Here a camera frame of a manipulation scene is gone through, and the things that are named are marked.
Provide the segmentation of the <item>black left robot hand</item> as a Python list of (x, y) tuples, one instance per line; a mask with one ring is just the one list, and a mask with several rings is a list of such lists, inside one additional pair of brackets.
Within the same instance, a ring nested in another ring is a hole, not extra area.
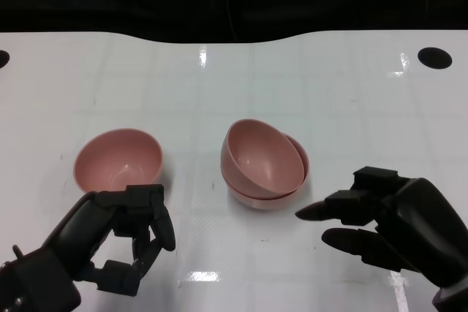
[[(108, 260), (97, 268), (93, 255), (112, 232), (132, 240), (131, 264)], [(161, 250), (174, 251), (173, 223), (160, 184), (130, 185), (123, 191), (85, 194), (44, 242), (74, 281), (134, 297)]]

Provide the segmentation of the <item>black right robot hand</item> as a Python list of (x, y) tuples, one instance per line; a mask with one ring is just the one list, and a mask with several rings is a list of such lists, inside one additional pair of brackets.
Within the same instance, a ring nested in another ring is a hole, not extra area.
[(467, 227), (425, 178), (364, 167), (348, 190), (296, 212), (305, 221), (338, 219), (341, 228), (322, 241), (363, 263), (399, 272), (411, 270), (447, 288), (467, 276)]

